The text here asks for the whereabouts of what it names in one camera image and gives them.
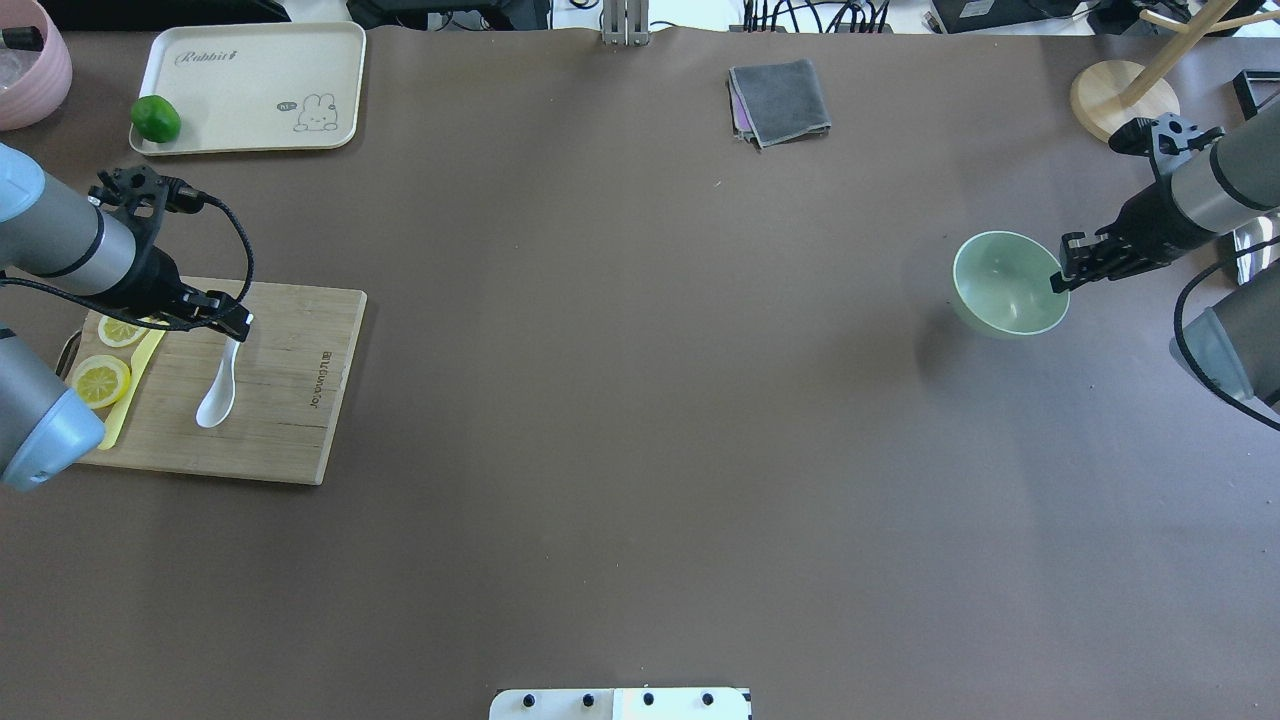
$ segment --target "wooden cutting board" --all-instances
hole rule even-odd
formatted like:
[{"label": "wooden cutting board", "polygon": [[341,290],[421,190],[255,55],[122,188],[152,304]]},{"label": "wooden cutting board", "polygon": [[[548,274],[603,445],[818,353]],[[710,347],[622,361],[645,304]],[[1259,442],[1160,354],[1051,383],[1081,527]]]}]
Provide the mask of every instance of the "wooden cutting board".
[{"label": "wooden cutting board", "polygon": [[[239,281],[183,278],[236,295]],[[218,372],[225,336],[166,333],[138,384],[120,437],[81,462],[193,475],[320,484],[347,388],[366,296],[358,290],[253,283],[253,313],[236,363],[236,405],[216,428],[196,407]],[[108,347],[90,313],[76,363],[108,354],[125,363],[137,347]],[[99,410],[106,418],[110,407]]]}]

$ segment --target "metal clamp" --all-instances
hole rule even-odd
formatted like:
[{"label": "metal clamp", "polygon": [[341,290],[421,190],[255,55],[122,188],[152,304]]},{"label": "metal clamp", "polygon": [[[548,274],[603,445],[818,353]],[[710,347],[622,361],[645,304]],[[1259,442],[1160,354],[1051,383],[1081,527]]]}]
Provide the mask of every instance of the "metal clamp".
[{"label": "metal clamp", "polygon": [[649,0],[602,0],[600,40],[605,45],[649,45]]}]

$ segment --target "white spoon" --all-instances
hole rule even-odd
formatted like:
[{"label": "white spoon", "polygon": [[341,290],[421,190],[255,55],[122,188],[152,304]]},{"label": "white spoon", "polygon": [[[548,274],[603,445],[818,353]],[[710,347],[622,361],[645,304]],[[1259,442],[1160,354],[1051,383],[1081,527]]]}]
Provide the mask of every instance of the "white spoon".
[{"label": "white spoon", "polygon": [[[244,324],[252,322],[253,314],[250,313]],[[196,424],[201,428],[218,427],[232,414],[232,405],[236,405],[236,355],[239,352],[239,346],[241,343],[232,338],[227,338],[227,345],[223,346],[223,360],[218,364],[214,384],[209,386],[209,392],[196,409]]]}]

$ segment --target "yellow knife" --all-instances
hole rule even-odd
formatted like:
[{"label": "yellow knife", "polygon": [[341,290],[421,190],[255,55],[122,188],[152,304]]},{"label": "yellow knife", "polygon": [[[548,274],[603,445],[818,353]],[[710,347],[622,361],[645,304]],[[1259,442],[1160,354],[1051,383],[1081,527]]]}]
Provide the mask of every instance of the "yellow knife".
[{"label": "yellow knife", "polygon": [[138,341],[138,348],[133,351],[129,356],[129,388],[124,391],[124,397],[115,401],[111,406],[111,411],[106,415],[104,424],[106,425],[106,436],[102,437],[102,442],[97,445],[99,450],[110,450],[115,447],[115,441],[120,437],[120,428],[124,427],[124,416],[129,414],[129,405],[133,402],[133,392],[138,389],[138,384],[142,383],[142,373],[147,370],[147,363],[151,361],[151,354],[156,351],[156,346],[160,345],[160,340],[164,338],[165,331],[147,331],[142,340]]}]

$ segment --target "folded towel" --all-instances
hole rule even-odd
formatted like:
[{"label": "folded towel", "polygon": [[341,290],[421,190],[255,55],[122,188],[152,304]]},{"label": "folded towel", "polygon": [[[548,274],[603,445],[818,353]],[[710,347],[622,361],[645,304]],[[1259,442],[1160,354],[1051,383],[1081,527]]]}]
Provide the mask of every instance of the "folded towel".
[{"label": "folded towel", "polygon": [[[809,60],[730,68],[730,104],[739,137],[768,147],[831,129],[818,72]],[[746,120],[748,127],[741,122]]]}]

